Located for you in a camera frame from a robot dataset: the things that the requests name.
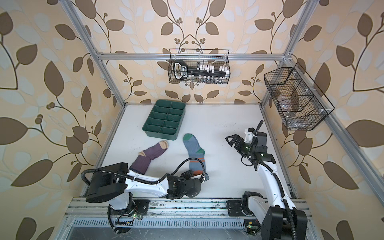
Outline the blue orange striped sock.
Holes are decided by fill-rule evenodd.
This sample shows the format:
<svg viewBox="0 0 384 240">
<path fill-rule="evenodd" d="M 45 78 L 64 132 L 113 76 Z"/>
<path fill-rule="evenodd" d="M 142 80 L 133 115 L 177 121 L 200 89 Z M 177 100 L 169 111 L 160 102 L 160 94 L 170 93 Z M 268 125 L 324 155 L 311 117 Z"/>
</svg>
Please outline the blue orange striped sock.
<svg viewBox="0 0 384 240">
<path fill-rule="evenodd" d="M 183 143 L 188 151 L 189 158 L 199 159 L 206 169 L 205 150 L 201 148 L 197 138 L 192 134 L 185 134 L 183 136 Z M 203 174 L 203 167 L 197 160 L 190 160 L 190 170 L 193 172 L 193 176 Z"/>
</svg>

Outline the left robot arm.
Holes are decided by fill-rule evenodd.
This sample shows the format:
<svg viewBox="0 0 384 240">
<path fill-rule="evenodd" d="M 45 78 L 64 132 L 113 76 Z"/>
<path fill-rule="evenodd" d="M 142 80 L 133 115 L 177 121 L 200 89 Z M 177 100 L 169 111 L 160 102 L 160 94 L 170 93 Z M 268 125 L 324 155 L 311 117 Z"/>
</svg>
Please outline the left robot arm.
<svg viewBox="0 0 384 240">
<path fill-rule="evenodd" d="M 168 200 L 181 199 L 184 196 L 196 197 L 201 191 L 202 183 L 209 180 L 203 162 L 197 162 L 202 166 L 200 174 L 195 175 L 192 170 L 188 170 L 177 176 L 177 172 L 173 171 L 159 179 L 138 174 L 127 163 L 85 170 L 81 173 L 81 179 L 88 186 L 86 202 L 108 203 L 108 223 L 114 233 L 120 235 L 125 230 L 118 224 L 118 220 L 113 221 L 113 215 L 130 217 L 135 221 L 148 210 L 149 201 L 135 203 L 134 193 Z"/>
</svg>

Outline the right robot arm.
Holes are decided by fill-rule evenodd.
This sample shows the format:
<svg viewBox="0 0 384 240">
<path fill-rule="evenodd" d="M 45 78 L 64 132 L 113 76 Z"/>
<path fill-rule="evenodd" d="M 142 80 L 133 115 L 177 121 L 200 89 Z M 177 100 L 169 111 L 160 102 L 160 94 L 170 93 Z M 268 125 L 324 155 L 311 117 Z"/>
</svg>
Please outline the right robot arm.
<svg viewBox="0 0 384 240">
<path fill-rule="evenodd" d="M 267 134 L 253 128 L 246 130 L 245 138 L 239 135 L 226 137 L 243 159 L 249 161 L 262 180 L 266 196 L 245 192 L 242 213 L 255 216 L 261 224 L 263 240 L 304 240 L 308 218 L 288 196 L 278 174 L 276 160 L 268 153 Z"/>
</svg>

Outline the green divided plastic tray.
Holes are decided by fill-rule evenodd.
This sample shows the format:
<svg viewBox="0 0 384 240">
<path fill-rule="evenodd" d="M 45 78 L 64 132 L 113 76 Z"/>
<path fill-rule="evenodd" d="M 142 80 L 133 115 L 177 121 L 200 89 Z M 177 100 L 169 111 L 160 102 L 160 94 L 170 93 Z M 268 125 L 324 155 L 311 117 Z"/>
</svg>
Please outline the green divided plastic tray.
<svg viewBox="0 0 384 240">
<path fill-rule="evenodd" d="M 185 116 L 186 104 L 157 100 L 142 130 L 148 137 L 175 141 Z"/>
</svg>

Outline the purple sock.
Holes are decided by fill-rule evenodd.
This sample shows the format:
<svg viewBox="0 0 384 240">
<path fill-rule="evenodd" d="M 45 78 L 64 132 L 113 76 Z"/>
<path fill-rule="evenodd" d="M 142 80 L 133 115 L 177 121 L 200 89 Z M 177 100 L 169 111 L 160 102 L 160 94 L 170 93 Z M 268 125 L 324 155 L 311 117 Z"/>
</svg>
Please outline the purple sock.
<svg viewBox="0 0 384 240">
<path fill-rule="evenodd" d="M 131 164 L 129 168 L 130 171 L 135 173 L 144 175 L 152 160 L 160 157 L 166 150 L 169 148 L 169 144 L 167 141 L 162 140 L 158 142 L 156 145 L 139 152 L 136 160 Z"/>
</svg>

